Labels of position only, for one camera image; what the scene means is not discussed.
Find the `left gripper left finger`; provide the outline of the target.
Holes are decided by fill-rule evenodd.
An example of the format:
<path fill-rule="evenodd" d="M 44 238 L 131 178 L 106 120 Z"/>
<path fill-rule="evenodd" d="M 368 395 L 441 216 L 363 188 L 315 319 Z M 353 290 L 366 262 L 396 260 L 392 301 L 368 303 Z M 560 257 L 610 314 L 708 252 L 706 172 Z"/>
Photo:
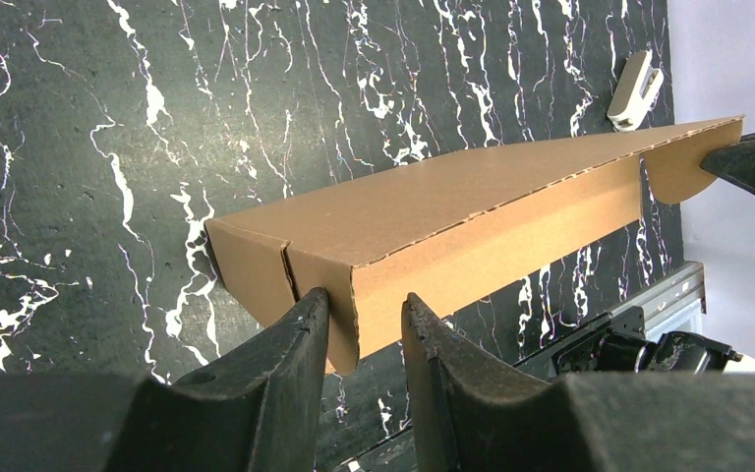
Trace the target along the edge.
<path fill-rule="evenodd" d="M 0 471 L 309 471 L 329 299 L 174 384 L 116 374 L 0 375 Z"/>

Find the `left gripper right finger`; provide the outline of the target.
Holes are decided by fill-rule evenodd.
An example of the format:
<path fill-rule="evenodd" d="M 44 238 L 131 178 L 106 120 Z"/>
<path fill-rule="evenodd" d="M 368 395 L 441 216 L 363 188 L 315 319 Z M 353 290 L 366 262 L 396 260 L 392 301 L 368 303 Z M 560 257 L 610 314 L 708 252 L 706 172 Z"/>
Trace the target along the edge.
<path fill-rule="evenodd" d="M 422 471 L 755 471 L 755 373 L 596 372 L 547 383 L 401 309 Z"/>

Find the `brown cardboard box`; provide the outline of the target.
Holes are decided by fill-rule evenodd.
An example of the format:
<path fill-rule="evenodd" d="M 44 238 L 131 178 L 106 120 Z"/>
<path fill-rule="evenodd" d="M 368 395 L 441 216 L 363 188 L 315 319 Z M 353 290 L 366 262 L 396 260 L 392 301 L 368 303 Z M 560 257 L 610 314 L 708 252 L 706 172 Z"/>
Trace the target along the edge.
<path fill-rule="evenodd" d="M 348 375 L 398 340 L 409 293 L 447 315 L 714 182 L 739 116 L 459 150 L 207 221 L 227 291 L 261 325 L 321 287 L 323 367 Z"/>

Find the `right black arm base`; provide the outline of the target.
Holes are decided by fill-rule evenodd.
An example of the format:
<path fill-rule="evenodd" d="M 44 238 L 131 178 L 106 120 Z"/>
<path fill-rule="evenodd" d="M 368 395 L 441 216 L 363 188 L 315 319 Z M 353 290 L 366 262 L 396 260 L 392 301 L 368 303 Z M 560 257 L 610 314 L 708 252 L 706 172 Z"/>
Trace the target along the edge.
<path fill-rule="evenodd" d="M 643 309 L 633 306 L 601 314 L 514 367 L 549 382 L 584 372 L 722 372 L 742 359 L 730 345 L 688 331 L 668 331 L 651 341 L 645 337 Z"/>

